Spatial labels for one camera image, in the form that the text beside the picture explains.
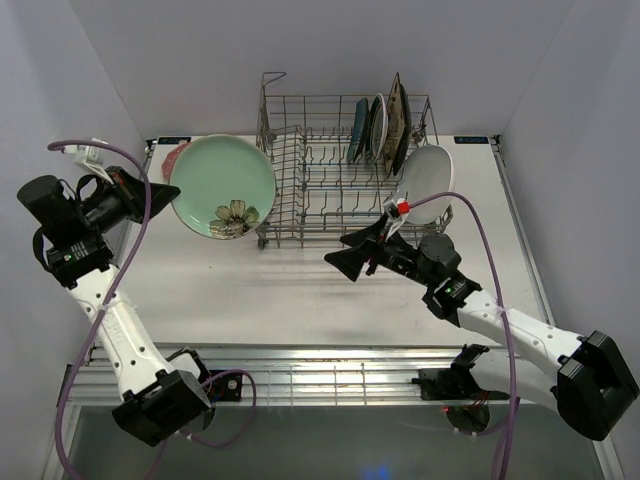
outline black bracket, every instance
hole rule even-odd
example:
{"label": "black bracket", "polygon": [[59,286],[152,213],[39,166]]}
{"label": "black bracket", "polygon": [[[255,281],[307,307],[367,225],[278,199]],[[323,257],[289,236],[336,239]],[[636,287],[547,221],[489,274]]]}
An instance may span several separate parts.
{"label": "black bracket", "polygon": [[[218,375],[224,370],[209,370],[210,376]],[[228,373],[211,383],[208,390],[212,402],[239,402],[242,400],[242,374]]]}
{"label": "black bracket", "polygon": [[616,343],[595,331],[582,345],[559,359],[558,385],[553,393],[558,413],[585,437],[602,441],[640,390]]}

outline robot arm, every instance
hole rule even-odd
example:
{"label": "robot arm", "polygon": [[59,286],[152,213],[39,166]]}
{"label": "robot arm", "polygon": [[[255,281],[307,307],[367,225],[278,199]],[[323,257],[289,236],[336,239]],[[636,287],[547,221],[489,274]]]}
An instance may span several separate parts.
{"label": "robot arm", "polygon": [[[427,287],[422,300],[438,318],[478,332],[499,344],[506,337],[494,297],[466,278],[462,261],[447,235],[426,234],[418,248],[397,232],[408,209],[393,203],[375,224],[343,236],[351,248],[329,253],[325,260],[356,281],[365,264],[367,275],[379,266]],[[640,390],[615,342],[601,332],[584,337],[509,309],[515,352],[518,396],[557,410],[574,430],[603,440]],[[509,391],[508,356],[488,347],[462,350],[450,369],[435,381],[415,383],[447,398],[472,398],[487,390]]]}
{"label": "robot arm", "polygon": [[[142,182],[115,167],[105,175],[111,181],[103,175],[81,178],[72,196],[65,195],[57,178],[38,177],[20,189],[18,199],[42,224],[33,246],[45,270],[67,289],[91,323],[105,309],[98,337],[123,400],[113,410],[116,423],[155,446],[202,414],[212,418],[213,409],[200,386],[209,372],[190,349],[163,358],[121,289],[103,307],[118,268],[111,264],[113,253],[102,234],[125,218],[140,222],[144,212]],[[95,180],[97,188],[80,199],[89,180]],[[180,193],[166,185],[152,185],[151,192],[152,216]],[[43,237],[53,244],[46,253]]]}

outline metal wire basket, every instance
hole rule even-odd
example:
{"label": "metal wire basket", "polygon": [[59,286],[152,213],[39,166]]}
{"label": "metal wire basket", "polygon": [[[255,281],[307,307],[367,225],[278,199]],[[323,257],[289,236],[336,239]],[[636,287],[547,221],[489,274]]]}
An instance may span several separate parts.
{"label": "metal wire basket", "polygon": [[[271,160],[277,195],[271,214],[257,230],[258,244],[304,248],[335,243],[380,217],[384,200],[396,192],[404,171],[387,178],[381,162],[347,163],[356,103],[363,97],[373,100],[375,94],[267,93],[267,86],[285,75],[262,75],[256,145]],[[430,142],[438,144],[429,96],[409,95],[409,107],[413,131],[408,154]],[[405,224],[400,233],[417,243],[425,232],[443,232],[452,217],[449,207],[432,224]]]}

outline plate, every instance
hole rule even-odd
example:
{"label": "plate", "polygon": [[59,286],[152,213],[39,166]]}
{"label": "plate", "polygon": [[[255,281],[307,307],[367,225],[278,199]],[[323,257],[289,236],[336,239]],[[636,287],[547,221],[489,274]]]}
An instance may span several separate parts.
{"label": "plate", "polygon": [[382,148],[387,138],[387,127],[389,118],[387,115],[387,104],[384,95],[379,93],[373,101],[371,107],[371,131],[369,132],[367,160],[369,163],[376,163],[382,155]]}
{"label": "plate", "polygon": [[[454,191],[456,176],[453,160],[445,148],[439,145],[417,148],[404,164],[396,198],[413,203],[436,193]],[[412,208],[407,215],[407,222],[413,225],[433,223],[445,212],[451,200],[451,197],[442,197]]]}
{"label": "plate", "polygon": [[392,170],[394,175],[398,175],[404,159],[407,158],[407,151],[409,150],[409,142],[411,141],[411,110],[409,110],[409,97],[407,91],[404,89],[404,85],[400,84],[400,105],[401,114],[403,117],[404,129],[400,137],[400,143],[396,150],[396,155],[393,159]]}
{"label": "plate", "polygon": [[232,135],[211,135],[180,153],[169,184],[181,190],[173,209],[191,230],[228,240],[255,230],[269,215],[276,179],[267,157]]}
{"label": "plate", "polygon": [[387,177],[389,177],[393,170],[393,165],[396,163],[398,147],[402,143],[403,139],[406,138],[402,85],[400,83],[399,73],[396,73],[396,76],[393,79],[393,84],[391,85],[389,101],[387,102],[387,112],[389,115],[389,126],[387,130],[387,138],[382,148],[382,159],[384,160],[384,171],[387,174]]}
{"label": "plate", "polygon": [[351,132],[351,142],[347,151],[347,162],[353,163],[362,153],[364,145],[367,143],[367,133],[369,131],[369,100],[363,98],[356,104],[356,118],[353,122]]}

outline white plate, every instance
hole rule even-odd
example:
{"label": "white plate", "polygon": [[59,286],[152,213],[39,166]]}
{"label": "white plate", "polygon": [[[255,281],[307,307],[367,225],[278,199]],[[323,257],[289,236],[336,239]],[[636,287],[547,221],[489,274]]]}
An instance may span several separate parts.
{"label": "white plate", "polygon": [[[456,176],[449,152],[439,145],[425,145],[409,155],[404,162],[398,197],[409,203],[441,192],[453,192]],[[451,197],[442,197],[411,209],[407,222],[427,225],[435,222],[451,204]]]}

